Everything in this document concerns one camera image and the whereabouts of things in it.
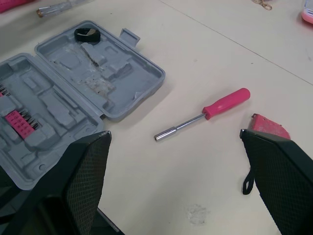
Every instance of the black strap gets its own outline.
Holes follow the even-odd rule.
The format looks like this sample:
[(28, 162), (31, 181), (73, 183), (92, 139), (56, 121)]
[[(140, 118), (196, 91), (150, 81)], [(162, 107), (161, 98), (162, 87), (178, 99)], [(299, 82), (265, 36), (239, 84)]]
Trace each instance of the black strap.
[(250, 169), (249, 174), (246, 176), (246, 179), (244, 181), (244, 185), (243, 185), (243, 195), (248, 195), (251, 193), (252, 188), (253, 188), (253, 184), (254, 184), (254, 176), (253, 173)]
[(83, 43), (98, 43), (101, 40), (101, 34), (98, 29), (78, 28), (74, 32), (75, 39)]

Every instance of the pink object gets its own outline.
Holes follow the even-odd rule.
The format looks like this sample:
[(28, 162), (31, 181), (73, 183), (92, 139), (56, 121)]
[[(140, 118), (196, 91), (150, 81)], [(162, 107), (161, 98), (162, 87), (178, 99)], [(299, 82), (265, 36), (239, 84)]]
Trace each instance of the pink object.
[(17, 111), (9, 113), (5, 119), (24, 140), (35, 131)]
[(304, 10), (301, 13), (301, 16), (305, 21), (313, 24), (313, 12), (311, 10), (304, 8)]
[(288, 140), (291, 139), (289, 133), (282, 127), (282, 125), (273, 122), (260, 114), (254, 114), (252, 116), (249, 129), (277, 135)]
[(202, 113), (206, 114), (205, 118), (209, 120), (211, 117), (221, 114), (250, 98), (250, 91), (246, 88), (225, 96), (224, 98), (216, 101), (214, 104), (204, 107)]
[(0, 0), (0, 13), (34, 0)]

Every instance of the pink screwdriver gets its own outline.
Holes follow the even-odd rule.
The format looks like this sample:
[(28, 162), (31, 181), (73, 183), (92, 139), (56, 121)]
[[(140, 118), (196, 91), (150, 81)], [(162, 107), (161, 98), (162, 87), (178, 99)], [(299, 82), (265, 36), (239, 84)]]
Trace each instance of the pink screwdriver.
[(198, 121), (202, 117), (205, 117), (205, 119), (209, 120), (211, 117), (226, 112), (227, 110), (245, 102), (250, 98), (250, 91), (246, 88), (241, 88), (240, 90), (229, 94), (225, 96), (222, 99), (219, 99), (214, 104), (204, 107), (202, 110), (202, 114), (199, 116), (194, 117), (193, 119), (190, 119), (189, 121), (186, 121), (182, 123), (181, 125), (174, 126), (170, 129), (167, 129), (166, 131), (161, 132), (160, 134), (155, 136), (156, 141), (160, 141), (166, 137), (169, 137), (173, 134), (175, 134), (180, 129), (190, 125), (191, 123)]

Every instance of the molded plastic tray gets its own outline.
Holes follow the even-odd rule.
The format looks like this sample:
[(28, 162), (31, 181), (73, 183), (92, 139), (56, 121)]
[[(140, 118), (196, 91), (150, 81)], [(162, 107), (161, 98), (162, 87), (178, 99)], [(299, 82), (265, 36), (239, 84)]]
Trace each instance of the molded plastic tray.
[[(101, 42), (75, 41), (77, 28), (94, 28)], [(95, 112), (119, 121), (162, 85), (165, 72), (135, 47), (140, 38), (123, 29), (116, 38), (85, 21), (36, 46), (36, 53), (96, 107)]]
[[(95, 28), (101, 42), (74, 39), (77, 28)], [(105, 116), (121, 120), (162, 85), (165, 72), (138, 54), (139, 38), (123, 29), (116, 38), (85, 21), (36, 46), (38, 56), (19, 54), (0, 63), (0, 165), (24, 190), (61, 158), (70, 143), (103, 130)], [(23, 140), (6, 121), (26, 110), (39, 127)]]

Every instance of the pink screwdriver handle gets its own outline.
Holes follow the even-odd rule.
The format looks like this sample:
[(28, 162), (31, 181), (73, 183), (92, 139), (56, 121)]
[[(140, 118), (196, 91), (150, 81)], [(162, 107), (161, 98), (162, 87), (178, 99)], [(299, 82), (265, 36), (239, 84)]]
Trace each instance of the pink screwdriver handle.
[(227, 110), (245, 102), (250, 98), (250, 91), (246, 88), (240, 90), (219, 99), (214, 104), (204, 107), (202, 113), (206, 114), (205, 118), (209, 120), (211, 117), (226, 112)]

